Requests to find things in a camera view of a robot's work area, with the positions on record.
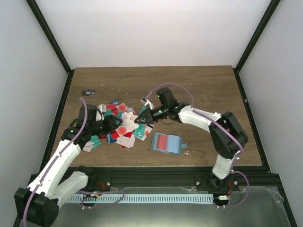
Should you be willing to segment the white floral card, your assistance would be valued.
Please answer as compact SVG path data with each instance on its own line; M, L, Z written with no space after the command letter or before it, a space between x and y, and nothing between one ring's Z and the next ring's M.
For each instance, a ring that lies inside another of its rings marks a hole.
M139 127L139 124L135 123L136 115L133 112L124 112L121 117L123 123L122 125L126 127L128 131L134 131Z

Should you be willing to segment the red white circle card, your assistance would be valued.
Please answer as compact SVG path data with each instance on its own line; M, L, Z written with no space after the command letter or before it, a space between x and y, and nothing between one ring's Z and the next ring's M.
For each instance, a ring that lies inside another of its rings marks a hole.
M167 135L158 134L156 144L155 144L155 148L159 149L161 151L165 151L166 150L166 144L167 144Z

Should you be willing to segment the blue card holder wallet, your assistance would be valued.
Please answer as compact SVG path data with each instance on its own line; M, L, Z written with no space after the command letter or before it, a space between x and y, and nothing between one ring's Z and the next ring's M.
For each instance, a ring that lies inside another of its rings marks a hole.
M166 150L161 151L159 149L156 149L155 144L156 144L158 134L163 134L163 133L155 132L153 134L152 143L151 143L151 150L159 151L159 152L162 152L162 153L180 155L182 149L188 147L187 143L183 143L181 136L164 134L164 135L167 135Z

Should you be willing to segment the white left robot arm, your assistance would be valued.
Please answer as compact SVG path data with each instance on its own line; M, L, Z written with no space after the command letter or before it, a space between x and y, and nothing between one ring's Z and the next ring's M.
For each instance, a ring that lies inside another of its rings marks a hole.
M70 177L62 177L92 136L106 136L116 130L122 120L114 115L104 116L94 105L83 104L79 115L63 132L57 150L39 175L14 195L18 215L23 225L28 222L49 227L56 220L60 208L81 189L92 191L97 185L93 170L80 166Z

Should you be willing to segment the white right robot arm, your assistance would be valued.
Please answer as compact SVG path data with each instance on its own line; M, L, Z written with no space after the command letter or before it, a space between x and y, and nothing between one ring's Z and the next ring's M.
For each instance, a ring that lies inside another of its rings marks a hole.
M199 110L190 104L178 102L168 87L157 92L161 103L154 107L148 97L142 99L146 109L135 119L138 124L153 124L165 118L198 127L210 133L217 159L209 177L211 187L222 190L233 171L235 161L243 152L248 136L231 112L223 114Z

